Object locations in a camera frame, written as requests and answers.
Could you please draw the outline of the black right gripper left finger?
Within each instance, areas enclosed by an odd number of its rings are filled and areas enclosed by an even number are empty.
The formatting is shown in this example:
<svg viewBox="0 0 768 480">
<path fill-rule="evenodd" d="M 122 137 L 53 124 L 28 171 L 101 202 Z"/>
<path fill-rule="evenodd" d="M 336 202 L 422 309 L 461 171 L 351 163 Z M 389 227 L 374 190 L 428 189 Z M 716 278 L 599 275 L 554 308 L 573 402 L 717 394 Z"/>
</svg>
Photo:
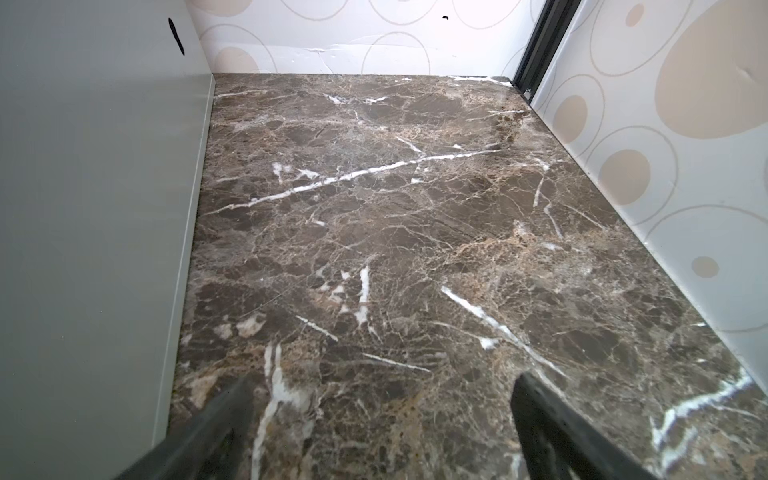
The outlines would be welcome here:
<svg viewBox="0 0 768 480">
<path fill-rule="evenodd" d="M 117 477 L 233 479 L 252 415 L 253 388 L 248 379 L 241 378 Z"/>
</svg>

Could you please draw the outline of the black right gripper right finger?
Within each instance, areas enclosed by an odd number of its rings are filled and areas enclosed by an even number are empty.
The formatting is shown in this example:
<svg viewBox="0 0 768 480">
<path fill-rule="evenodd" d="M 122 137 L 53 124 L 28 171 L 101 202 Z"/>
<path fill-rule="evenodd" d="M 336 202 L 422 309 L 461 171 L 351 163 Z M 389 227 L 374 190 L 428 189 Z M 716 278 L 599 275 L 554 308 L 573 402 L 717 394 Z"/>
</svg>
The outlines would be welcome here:
<svg viewBox="0 0 768 480">
<path fill-rule="evenodd" d="M 510 407 L 532 479 L 652 479 L 534 375 L 514 383 Z"/>
</svg>

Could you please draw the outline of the grey metal cabinet box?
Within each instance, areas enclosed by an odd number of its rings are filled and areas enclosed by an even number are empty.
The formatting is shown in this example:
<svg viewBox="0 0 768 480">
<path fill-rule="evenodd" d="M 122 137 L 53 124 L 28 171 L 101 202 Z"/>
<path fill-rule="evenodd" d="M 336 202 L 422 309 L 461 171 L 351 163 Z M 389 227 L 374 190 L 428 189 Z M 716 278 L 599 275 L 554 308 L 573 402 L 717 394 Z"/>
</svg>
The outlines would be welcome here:
<svg viewBox="0 0 768 480">
<path fill-rule="evenodd" d="M 1 475 L 165 437 L 214 78 L 182 1 L 1 5 Z"/>
</svg>

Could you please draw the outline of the black corner frame post right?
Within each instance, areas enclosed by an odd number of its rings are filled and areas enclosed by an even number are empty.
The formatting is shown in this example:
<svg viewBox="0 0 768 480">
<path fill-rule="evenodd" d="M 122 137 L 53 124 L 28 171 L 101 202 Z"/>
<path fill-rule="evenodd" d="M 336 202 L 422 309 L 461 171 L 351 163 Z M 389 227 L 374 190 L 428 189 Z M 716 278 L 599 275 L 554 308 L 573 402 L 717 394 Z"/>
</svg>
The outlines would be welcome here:
<svg viewBox="0 0 768 480">
<path fill-rule="evenodd" d="M 512 85 L 531 103 L 581 4 L 580 0 L 546 0 L 524 50 Z"/>
</svg>

